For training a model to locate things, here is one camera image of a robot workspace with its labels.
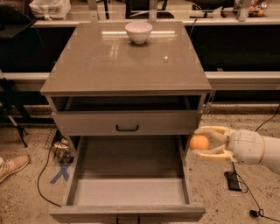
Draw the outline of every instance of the white bag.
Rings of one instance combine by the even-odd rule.
[[[36,18],[65,19],[71,9],[70,0],[33,0],[30,7]]]

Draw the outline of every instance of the orange object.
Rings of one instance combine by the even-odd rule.
[[[190,149],[207,151],[209,149],[208,138],[202,135],[193,136],[190,141]]]

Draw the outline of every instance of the person's foot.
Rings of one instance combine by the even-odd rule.
[[[30,161],[28,156],[14,157],[3,162],[4,173],[0,177],[0,182],[10,176],[14,172],[19,172],[24,169]]]

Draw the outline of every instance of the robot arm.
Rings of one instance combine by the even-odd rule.
[[[221,126],[205,126],[195,130],[194,134],[212,137],[222,143],[213,150],[191,149],[199,157],[216,161],[231,160],[244,165],[264,165],[280,174],[280,138]]]

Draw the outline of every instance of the white bowl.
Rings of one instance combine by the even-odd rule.
[[[125,30],[134,43],[142,44],[151,35],[152,25],[142,21],[135,21],[127,24]]]

